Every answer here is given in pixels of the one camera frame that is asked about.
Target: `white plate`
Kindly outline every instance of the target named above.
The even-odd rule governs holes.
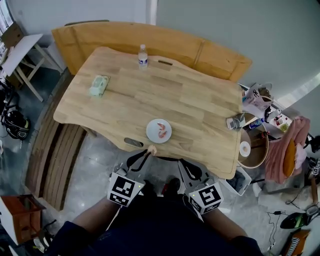
[[[166,134],[163,138],[159,137],[159,132],[162,132],[162,131],[158,123],[165,126],[164,131],[166,131]],[[146,126],[145,131],[146,131],[146,136],[149,138],[149,140],[158,144],[165,143],[167,140],[170,139],[172,134],[172,128],[170,123],[168,123],[168,121],[161,118],[153,119],[152,121],[150,121]]]

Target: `pink jacket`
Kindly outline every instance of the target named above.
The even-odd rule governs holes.
[[[291,123],[286,133],[277,140],[269,142],[268,154],[265,158],[265,180],[276,181],[282,184],[287,177],[284,175],[284,158],[291,139],[294,145],[305,144],[310,128],[310,120],[303,116],[297,116]],[[301,167],[295,169],[292,175],[301,173]]]

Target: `wooden bench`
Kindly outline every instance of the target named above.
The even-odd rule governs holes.
[[[43,197],[57,210],[63,208],[73,164],[86,135],[79,125],[60,124],[53,118],[72,78],[60,86],[41,122],[25,179],[33,195]]]

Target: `dark shirt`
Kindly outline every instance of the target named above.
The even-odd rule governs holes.
[[[45,255],[262,255],[254,239],[238,236],[225,240],[182,202],[141,198],[122,208],[100,237],[67,221]]]

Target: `table handle hole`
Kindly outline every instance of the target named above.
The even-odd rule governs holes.
[[[134,140],[132,138],[127,138],[127,137],[124,138],[124,142],[131,145],[131,146],[135,146],[138,148],[142,148],[144,146],[144,144],[142,142]]]
[[[166,65],[169,65],[169,66],[172,66],[173,64],[170,63],[170,62],[166,62],[166,61],[163,61],[163,60],[158,60],[159,63],[162,63],[162,64],[166,64]]]

